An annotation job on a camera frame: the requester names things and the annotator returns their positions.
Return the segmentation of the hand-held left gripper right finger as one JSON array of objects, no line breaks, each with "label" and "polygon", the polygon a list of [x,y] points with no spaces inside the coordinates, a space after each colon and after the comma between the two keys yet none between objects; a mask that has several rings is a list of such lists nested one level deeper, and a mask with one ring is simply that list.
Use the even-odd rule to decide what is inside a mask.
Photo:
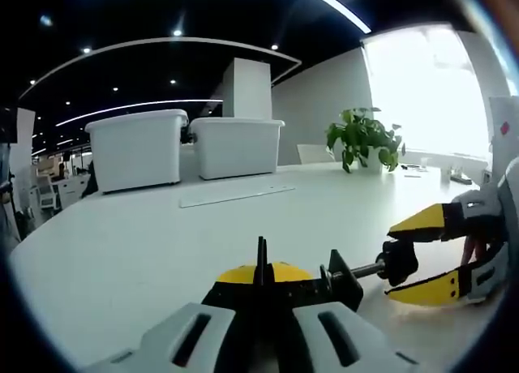
[{"label": "hand-held left gripper right finger", "polygon": [[272,286],[271,341],[261,350],[263,372],[416,372],[418,363],[394,349],[358,315],[359,278],[384,262],[350,269],[343,261],[320,267],[317,279]]}]

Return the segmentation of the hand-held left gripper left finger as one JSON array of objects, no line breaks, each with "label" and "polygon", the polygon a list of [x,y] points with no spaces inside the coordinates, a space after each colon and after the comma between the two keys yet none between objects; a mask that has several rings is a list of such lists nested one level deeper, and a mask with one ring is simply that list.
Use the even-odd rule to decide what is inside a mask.
[{"label": "hand-held left gripper left finger", "polygon": [[218,372],[249,339],[246,322],[264,265],[224,272],[201,303],[190,302],[149,329],[135,349],[87,366],[86,372]]}]

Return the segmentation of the person's right hand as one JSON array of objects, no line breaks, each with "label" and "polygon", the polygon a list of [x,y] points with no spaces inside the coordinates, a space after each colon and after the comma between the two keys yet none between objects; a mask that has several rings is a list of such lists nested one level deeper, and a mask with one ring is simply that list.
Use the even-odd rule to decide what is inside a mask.
[{"label": "person's right hand", "polygon": [[467,235],[465,237],[463,253],[461,257],[461,265],[468,264],[472,258],[476,261],[486,257],[489,244],[480,237]]}]

